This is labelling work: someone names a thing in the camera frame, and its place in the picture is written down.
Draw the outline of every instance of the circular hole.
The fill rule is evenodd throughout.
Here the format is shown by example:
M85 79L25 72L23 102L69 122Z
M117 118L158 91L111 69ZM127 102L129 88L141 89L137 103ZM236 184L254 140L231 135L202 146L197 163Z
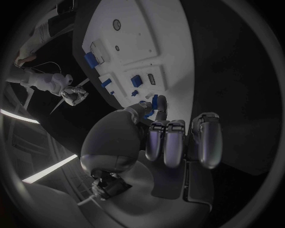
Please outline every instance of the circular hole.
M121 28L121 23L119 20L114 20L113 21L113 28L116 30L116 31L119 31L120 28Z

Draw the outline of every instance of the rectangular slot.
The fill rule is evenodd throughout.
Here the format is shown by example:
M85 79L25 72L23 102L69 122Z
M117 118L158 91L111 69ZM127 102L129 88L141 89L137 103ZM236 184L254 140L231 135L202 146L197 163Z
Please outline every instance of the rectangular slot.
M155 85L155 80L152 74L148 74L149 80L151 82L152 85Z

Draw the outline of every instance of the white cloth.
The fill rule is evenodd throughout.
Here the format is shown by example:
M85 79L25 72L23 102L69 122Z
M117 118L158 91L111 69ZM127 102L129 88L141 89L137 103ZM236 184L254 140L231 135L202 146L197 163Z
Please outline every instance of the white cloth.
M18 58L15 63L18 64L19 59L24 59L35 53L39 50L43 45L51 40L49 31L48 31L48 22L44 22L37 28L35 28L33 36L31 36L27 42L21 47Z

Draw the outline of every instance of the fluorescent light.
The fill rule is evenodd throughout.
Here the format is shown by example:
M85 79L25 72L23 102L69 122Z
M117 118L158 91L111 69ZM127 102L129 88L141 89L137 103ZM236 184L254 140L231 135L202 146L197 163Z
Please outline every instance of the fluorescent light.
M7 116L10 116L10 117L13 117L13 118L18 119L18 120L24 120L24 121L28 121L28 122L39 124L39 122L36 121L36 120L32 120L32 119L28 119L28 118L25 118L25 117L22 117L22 116L19 116L19 115L15 115L15 114L6 112L3 109L0 109L0 113L2 113L4 115L7 115Z
M26 182L26 183L28 183L28 184L31 184L31 183L33 183L33 182L35 182L35 181L41 179L42 177L48 175L48 174L51 173L52 171L58 169L59 167L63 166L64 164L68 163L69 161L71 161L72 159L74 159L74 158L76 158L76 157L77 157L77 155L74 154L74 155L72 155L71 157L66 158L66 159L64 159L63 161L61 161L61 162L59 162L59 163L57 163L57 164L55 164L55 165L53 165L53 166L51 166L51 167L49 167L49 168L43 170L43 171L41 171L41 172L38 172L38 173L36 173L35 175L33 175L33 176L31 176L31 177L28 177L28 178L26 178L26 179L24 179L24 180L22 180L22 181L23 181L23 182Z

